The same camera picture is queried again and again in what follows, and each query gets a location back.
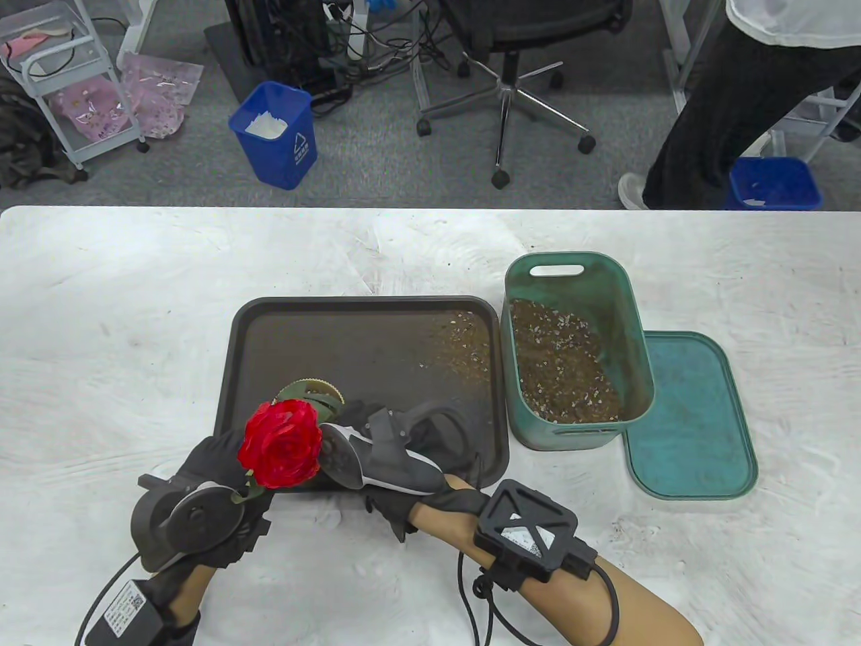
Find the white shirt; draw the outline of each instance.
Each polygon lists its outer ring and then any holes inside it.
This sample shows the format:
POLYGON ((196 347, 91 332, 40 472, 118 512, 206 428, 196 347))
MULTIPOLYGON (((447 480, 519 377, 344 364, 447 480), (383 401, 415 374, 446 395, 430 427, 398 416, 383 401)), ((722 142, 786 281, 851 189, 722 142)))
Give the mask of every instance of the white shirt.
POLYGON ((727 0, 727 16, 766 45, 817 49, 861 45, 861 0, 727 0))

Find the green leaf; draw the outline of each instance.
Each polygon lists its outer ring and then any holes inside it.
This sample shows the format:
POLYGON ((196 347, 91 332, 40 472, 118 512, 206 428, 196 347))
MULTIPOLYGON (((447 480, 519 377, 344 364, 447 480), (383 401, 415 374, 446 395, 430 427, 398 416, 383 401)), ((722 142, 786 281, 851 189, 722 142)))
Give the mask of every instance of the green leaf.
POLYGON ((311 404, 315 411, 317 411, 318 424, 327 422, 335 417, 335 413, 326 404, 321 404, 319 401, 314 400, 309 400, 308 403, 311 404))
POLYGON ((263 493, 266 491, 266 487, 257 484, 257 481, 254 479, 253 473, 254 472, 252 470, 249 470, 247 473, 247 475, 249 476, 248 495, 243 496, 236 491, 231 494, 230 500, 234 505, 241 505, 247 500, 251 500, 252 498, 258 497, 259 495, 263 495, 263 493))
POLYGON ((305 382, 293 382, 286 388, 282 388, 276 395, 275 401, 300 400, 305 395, 307 387, 305 382))
POLYGON ((321 394, 321 393, 305 393, 305 396, 302 397, 308 403, 313 404, 315 401, 319 404, 323 404, 326 408, 328 408, 333 415, 337 415, 341 412, 341 400, 338 397, 333 397, 330 394, 321 394))

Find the pink bag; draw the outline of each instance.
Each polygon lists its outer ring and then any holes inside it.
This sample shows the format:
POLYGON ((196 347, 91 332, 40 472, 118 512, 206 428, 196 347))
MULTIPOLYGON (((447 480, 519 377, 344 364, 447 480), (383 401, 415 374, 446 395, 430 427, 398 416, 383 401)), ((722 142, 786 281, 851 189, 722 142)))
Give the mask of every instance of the pink bag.
POLYGON ((105 77, 88 78, 51 96, 54 114, 69 118, 75 129, 90 141, 107 139, 128 124, 114 86, 105 77))

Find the office chair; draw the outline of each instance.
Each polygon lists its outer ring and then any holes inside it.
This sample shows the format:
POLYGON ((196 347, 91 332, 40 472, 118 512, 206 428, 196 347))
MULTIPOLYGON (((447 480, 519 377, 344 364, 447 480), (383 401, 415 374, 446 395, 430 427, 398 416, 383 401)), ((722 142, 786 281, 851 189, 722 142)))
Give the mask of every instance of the office chair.
POLYGON ((470 68, 491 76, 496 83, 491 87, 458 96, 421 110, 416 124, 418 135, 431 133, 434 117, 452 109, 462 108, 490 96, 497 96, 501 104, 499 143, 496 150, 495 172, 492 184, 503 189, 511 181, 502 168, 505 131, 511 106, 517 106, 534 116, 550 117, 575 132, 582 133, 578 149, 589 154, 595 148, 595 138, 589 128, 576 122, 558 109, 547 104, 532 92, 520 86, 526 78, 554 71, 550 86, 558 89, 563 77, 557 69, 562 62, 545 65, 534 71, 520 74, 518 63, 524 49, 545 47, 563 40, 577 38, 592 31, 605 29, 616 34, 628 23, 634 0, 438 0, 445 20, 463 47, 463 61, 457 66, 457 76, 470 75, 470 68), (491 53, 502 53, 502 72, 488 65, 491 53))

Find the blue trash bin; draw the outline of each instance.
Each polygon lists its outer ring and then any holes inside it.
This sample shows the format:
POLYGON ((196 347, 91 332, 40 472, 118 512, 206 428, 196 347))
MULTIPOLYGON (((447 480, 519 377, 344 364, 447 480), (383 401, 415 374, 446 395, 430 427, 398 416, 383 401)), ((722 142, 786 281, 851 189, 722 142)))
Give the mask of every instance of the blue trash bin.
POLYGON ((729 211, 815 211, 822 194, 808 165, 792 157, 742 157, 729 174, 729 211))
POLYGON ((236 133, 257 179, 279 189, 295 189, 317 161, 311 95, 303 90, 273 81, 261 83, 230 118, 230 129, 236 133), (287 129, 277 139, 245 131, 267 111, 287 122, 287 129))

